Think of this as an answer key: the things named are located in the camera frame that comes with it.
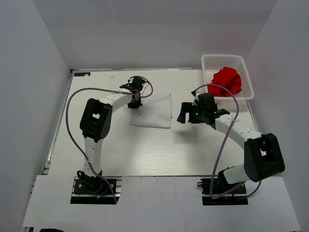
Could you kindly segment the white t shirt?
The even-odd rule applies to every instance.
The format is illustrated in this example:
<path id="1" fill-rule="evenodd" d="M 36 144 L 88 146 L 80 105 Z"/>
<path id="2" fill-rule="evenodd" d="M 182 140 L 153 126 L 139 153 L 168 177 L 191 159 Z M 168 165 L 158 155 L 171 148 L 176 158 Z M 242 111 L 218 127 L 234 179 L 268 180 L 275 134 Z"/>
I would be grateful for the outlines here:
<path id="1" fill-rule="evenodd" d="M 143 128 L 170 129 L 171 119 L 171 94 L 155 94 L 142 99 L 142 106 L 139 109 L 131 110 L 129 125 Z"/>

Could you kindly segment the red t shirt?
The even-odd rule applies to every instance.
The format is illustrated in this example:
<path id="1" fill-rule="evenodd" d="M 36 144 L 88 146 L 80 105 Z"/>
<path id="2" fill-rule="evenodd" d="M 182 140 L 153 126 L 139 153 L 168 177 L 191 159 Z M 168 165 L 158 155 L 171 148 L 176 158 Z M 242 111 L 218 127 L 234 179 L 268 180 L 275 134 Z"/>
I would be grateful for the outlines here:
<path id="1" fill-rule="evenodd" d="M 230 67 L 223 67 L 219 72 L 215 73 L 211 83 L 226 88 L 233 95 L 240 93 L 242 90 L 240 75 L 235 69 Z M 208 92 L 212 93 L 215 97 L 230 97 L 230 94 L 226 90 L 218 86 L 208 86 Z"/>

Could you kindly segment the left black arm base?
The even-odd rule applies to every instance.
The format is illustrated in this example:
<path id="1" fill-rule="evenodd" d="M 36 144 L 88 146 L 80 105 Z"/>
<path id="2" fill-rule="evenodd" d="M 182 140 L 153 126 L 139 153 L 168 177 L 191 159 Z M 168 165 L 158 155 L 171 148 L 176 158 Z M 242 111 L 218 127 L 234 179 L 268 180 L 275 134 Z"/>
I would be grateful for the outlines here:
<path id="1" fill-rule="evenodd" d="M 99 177 L 86 175 L 74 178 L 70 204 L 115 205 L 121 194 L 121 178 L 107 177 L 108 184 Z"/>

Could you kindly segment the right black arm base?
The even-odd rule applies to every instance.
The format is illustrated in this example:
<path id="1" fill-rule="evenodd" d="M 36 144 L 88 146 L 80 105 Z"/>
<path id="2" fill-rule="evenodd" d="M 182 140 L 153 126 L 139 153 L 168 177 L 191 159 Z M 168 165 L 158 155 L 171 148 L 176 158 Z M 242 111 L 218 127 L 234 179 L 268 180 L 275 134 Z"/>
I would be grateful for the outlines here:
<path id="1" fill-rule="evenodd" d="M 237 184 L 233 185 L 224 185 L 220 184 L 217 178 L 214 179 L 212 194 L 213 197 L 216 197 Z M 230 205 L 248 205 L 247 190 L 245 185 L 243 184 L 239 188 L 233 190 L 232 192 L 222 196 L 218 199 L 212 199 L 210 196 L 211 179 L 210 178 L 202 178 L 197 182 L 197 187 L 201 189 L 202 193 L 202 204 L 203 206 L 230 206 Z"/>

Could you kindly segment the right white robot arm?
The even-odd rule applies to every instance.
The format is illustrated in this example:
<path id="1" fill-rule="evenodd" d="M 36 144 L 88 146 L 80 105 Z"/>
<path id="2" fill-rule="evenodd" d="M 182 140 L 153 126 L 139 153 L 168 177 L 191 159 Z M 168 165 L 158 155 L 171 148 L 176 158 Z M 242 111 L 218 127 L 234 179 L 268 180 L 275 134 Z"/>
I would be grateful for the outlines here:
<path id="1" fill-rule="evenodd" d="M 262 134 L 241 124 L 226 109 L 218 109 L 211 93 L 192 94 L 194 101 L 181 104 L 177 121 L 182 124 L 205 123 L 225 134 L 224 141 L 231 138 L 244 152 L 243 164 L 226 168 L 217 177 L 211 177 L 209 192 L 212 198 L 219 197 L 213 192 L 215 187 L 221 190 L 220 194 L 226 195 L 246 181 L 261 182 L 285 171 L 280 145 L 274 134 Z"/>

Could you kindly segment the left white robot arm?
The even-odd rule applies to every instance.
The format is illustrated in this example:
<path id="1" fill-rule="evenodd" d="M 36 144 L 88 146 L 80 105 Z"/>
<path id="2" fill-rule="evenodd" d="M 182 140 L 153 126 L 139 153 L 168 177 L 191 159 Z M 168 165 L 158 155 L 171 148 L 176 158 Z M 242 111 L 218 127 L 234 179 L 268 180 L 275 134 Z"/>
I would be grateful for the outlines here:
<path id="1" fill-rule="evenodd" d="M 101 190 L 102 181 L 97 178 L 101 174 L 101 149 L 103 140 L 107 137 L 112 114 L 127 105 L 129 109 L 142 106 L 140 92 L 147 81 L 141 76 L 133 76 L 128 83 L 119 87 L 115 93 L 102 99 L 90 98 L 85 106 L 80 129 L 84 137 L 85 154 L 84 167 L 78 172 L 78 177 L 86 179 L 85 187 L 92 193 Z"/>

